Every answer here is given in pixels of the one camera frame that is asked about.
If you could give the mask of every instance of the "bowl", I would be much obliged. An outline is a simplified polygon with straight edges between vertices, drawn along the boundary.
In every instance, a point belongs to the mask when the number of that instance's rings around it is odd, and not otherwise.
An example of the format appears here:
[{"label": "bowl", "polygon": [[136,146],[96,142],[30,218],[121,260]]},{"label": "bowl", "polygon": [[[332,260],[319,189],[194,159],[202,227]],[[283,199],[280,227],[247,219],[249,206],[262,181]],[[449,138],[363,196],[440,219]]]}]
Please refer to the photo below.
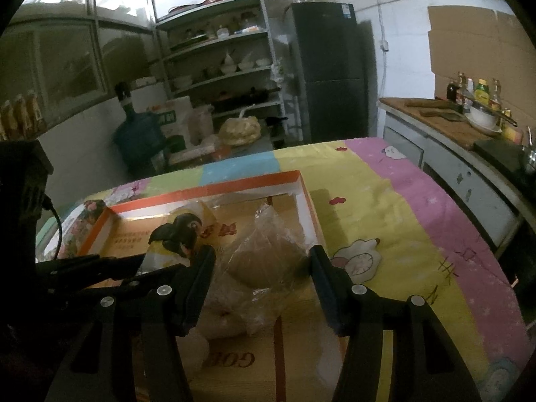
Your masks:
[{"label": "bowl", "polygon": [[240,62],[238,68],[240,68],[240,71],[246,71],[247,69],[253,68],[253,65],[253,62]]},{"label": "bowl", "polygon": [[184,89],[192,85],[193,82],[194,79],[192,79],[191,75],[184,75],[173,79],[173,86],[175,86],[175,89]]},{"label": "bowl", "polygon": [[221,65],[220,66],[221,71],[223,74],[232,74],[233,72],[237,72],[237,66],[236,65]]},{"label": "bowl", "polygon": [[268,58],[258,59],[258,60],[255,60],[255,63],[257,64],[258,67],[268,66],[271,63],[271,60]]},{"label": "bowl", "polygon": [[481,127],[491,130],[497,125],[498,117],[489,113],[479,104],[471,106],[471,119]]}]

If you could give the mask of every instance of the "cabinet door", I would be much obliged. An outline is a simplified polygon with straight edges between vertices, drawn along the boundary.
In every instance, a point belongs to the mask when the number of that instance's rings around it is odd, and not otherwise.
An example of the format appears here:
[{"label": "cabinet door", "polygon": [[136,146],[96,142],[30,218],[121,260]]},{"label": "cabinet door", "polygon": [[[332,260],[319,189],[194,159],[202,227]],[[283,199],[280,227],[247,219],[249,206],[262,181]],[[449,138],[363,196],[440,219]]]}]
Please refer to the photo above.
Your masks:
[{"label": "cabinet door", "polygon": [[387,115],[383,139],[404,154],[415,166],[422,167],[426,135],[416,128]]},{"label": "cabinet door", "polygon": [[499,246],[517,218],[500,194],[461,158],[432,139],[428,139],[424,162],[446,182]]},{"label": "cabinet door", "polygon": [[415,145],[411,140],[406,139],[401,134],[389,127],[385,127],[383,139],[400,151],[411,161],[415,166],[421,167],[422,156],[424,151]]}]

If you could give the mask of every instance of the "cardboard sheet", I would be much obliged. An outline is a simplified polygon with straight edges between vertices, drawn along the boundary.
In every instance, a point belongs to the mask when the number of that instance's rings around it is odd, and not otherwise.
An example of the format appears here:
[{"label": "cardboard sheet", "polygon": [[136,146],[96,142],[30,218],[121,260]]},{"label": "cardboard sheet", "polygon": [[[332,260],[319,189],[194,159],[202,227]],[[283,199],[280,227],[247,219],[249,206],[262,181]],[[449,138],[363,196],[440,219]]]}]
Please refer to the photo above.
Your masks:
[{"label": "cardboard sheet", "polygon": [[499,79],[505,107],[512,109],[519,126],[535,126],[536,50],[518,19],[469,6],[431,6],[428,14],[435,95],[445,96],[458,71],[475,83]]}]

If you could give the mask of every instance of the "pink fabric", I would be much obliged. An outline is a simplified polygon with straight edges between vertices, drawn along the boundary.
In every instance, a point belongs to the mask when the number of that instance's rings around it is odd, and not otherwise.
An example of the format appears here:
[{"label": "pink fabric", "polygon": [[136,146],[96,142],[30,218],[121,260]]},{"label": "pink fabric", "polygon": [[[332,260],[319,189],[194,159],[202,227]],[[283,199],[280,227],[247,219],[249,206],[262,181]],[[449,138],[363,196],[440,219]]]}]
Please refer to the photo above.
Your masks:
[{"label": "pink fabric", "polygon": [[532,352],[516,297],[499,263],[470,220],[427,174],[408,159],[394,159],[378,138],[345,141],[407,201],[448,263],[472,311],[490,362],[508,357],[523,369]]}]

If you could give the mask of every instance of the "black cable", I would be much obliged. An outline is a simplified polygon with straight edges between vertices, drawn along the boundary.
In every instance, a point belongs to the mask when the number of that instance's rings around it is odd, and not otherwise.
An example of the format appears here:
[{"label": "black cable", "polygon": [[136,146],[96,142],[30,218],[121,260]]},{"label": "black cable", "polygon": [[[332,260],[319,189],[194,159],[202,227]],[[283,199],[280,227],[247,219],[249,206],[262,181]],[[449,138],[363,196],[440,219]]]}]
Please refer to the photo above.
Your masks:
[{"label": "black cable", "polygon": [[62,240],[63,240],[62,221],[60,217],[58,216],[58,213],[56,212],[54,205],[52,204],[52,199],[50,199],[48,195],[45,195],[45,197],[43,198],[42,207],[45,210],[49,210],[50,212],[52,212],[58,224],[58,232],[60,233],[60,237],[58,237],[58,244],[56,246],[56,252],[54,253],[54,258],[53,258],[53,260],[56,260],[58,258],[58,254],[60,253],[60,247],[62,245]]}]

